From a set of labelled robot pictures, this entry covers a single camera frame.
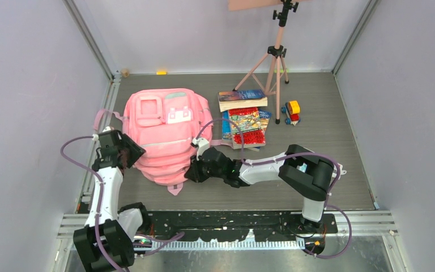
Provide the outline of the pink student backpack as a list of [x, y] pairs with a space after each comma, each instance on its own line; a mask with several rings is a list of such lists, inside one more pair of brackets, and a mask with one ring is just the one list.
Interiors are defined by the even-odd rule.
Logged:
[[212, 142], [208, 100], [187, 88], [142, 90], [130, 96], [122, 114], [114, 115], [122, 133], [145, 150], [133, 167], [176, 196], [197, 153], [193, 139]]

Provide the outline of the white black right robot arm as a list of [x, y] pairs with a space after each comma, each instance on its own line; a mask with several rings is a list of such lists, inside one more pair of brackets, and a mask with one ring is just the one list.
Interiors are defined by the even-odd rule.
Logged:
[[194, 139], [191, 145], [197, 153], [190, 158], [186, 179], [204, 182], [215, 177], [233, 188], [284, 181], [304, 200], [299, 227], [312, 233], [323, 226], [330, 190], [342, 172], [342, 165], [329, 156], [291, 144], [286, 151], [269, 158], [230, 159], [203, 138]]

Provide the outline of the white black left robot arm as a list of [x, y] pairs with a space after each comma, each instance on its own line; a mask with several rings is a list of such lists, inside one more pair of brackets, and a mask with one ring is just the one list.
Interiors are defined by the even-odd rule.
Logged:
[[140, 202], [118, 207], [125, 170], [144, 155], [128, 135], [111, 127], [93, 136], [99, 142], [90, 169], [95, 189], [89, 216], [73, 234], [85, 271], [125, 271], [134, 263], [134, 235], [150, 230], [151, 220]]

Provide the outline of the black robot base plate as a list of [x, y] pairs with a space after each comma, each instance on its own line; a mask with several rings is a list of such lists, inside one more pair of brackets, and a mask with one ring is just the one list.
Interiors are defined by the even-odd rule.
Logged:
[[323, 214], [320, 223], [306, 225], [299, 211], [150, 211], [142, 231], [168, 240], [183, 232], [181, 241], [243, 241], [253, 235], [258, 242], [291, 241], [335, 234], [335, 216]]

